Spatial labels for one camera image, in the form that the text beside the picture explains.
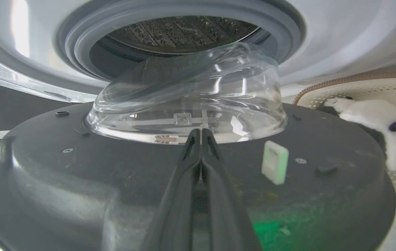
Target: brown braided rope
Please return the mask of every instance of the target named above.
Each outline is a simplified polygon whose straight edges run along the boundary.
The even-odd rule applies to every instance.
[[[312,92],[315,90],[319,90],[322,88],[335,86],[338,84],[346,84],[350,82],[357,82],[357,81],[367,81],[372,79],[385,79],[385,78],[396,78],[396,73],[362,73],[353,76],[349,76],[346,78],[337,78],[331,81],[322,82],[320,84],[315,84],[311,87],[306,88],[305,90],[301,91],[294,99],[293,104],[297,105],[300,99],[307,94],[308,92]]]

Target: perforated basket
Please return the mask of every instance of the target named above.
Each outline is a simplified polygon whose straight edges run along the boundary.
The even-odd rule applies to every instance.
[[[361,74],[316,84],[300,92],[294,105],[317,108],[332,97],[386,100],[396,106],[396,73]],[[396,172],[389,172],[396,190]]]

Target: stuffed panda toy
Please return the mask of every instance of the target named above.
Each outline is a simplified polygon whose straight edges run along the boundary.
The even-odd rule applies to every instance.
[[[370,134],[383,149],[389,170],[396,170],[396,107],[385,100],[328,99],[318,110],[352,122]]]

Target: white washing machine body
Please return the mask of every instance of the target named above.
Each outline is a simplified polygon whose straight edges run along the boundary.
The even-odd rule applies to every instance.
[[[132,23],[169,16],[224,16],[260,27],[242,41],[274,50],[284,86],[396,70],[396,0],[0,0],[0,85],[93,101],[115,77],[110,72],[150,55],[119,45],[126,51],[116,56],[97,42]],[[284,87],[286,96],[299,91]]]

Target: transparent plastic cover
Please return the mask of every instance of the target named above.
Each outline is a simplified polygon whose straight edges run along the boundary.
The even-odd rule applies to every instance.
[[[86,117],[100,135],[167,144],[184,144],[195,128],[218,143],[263,138],[286,121],[277,63],[246,43],[149,58],[102,90]]]

